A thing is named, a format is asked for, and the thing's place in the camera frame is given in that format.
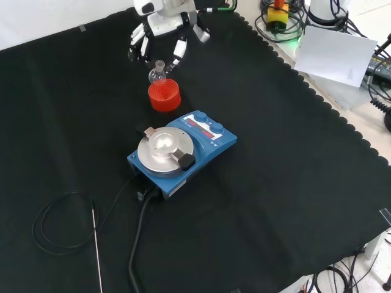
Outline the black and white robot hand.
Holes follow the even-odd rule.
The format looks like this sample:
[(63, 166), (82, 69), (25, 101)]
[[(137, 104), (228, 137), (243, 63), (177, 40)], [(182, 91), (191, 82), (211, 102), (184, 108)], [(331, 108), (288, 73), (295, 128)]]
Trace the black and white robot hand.
[(197, 12), (181, 12), (174, 16), (163, 16), (157, 12), (152, 13), (132, 31), (128, 58), (132, 62), (143, 60), (149, 63), (153, 40), (176, 34), (178, 38), (173, 52), (173, 60), (165, 67), (165, 72), (170, 73), (184, 57), (189, 30), (193, 30), (202, 43), (207, 42), (210, 38), (210, 32), (202, 24)]

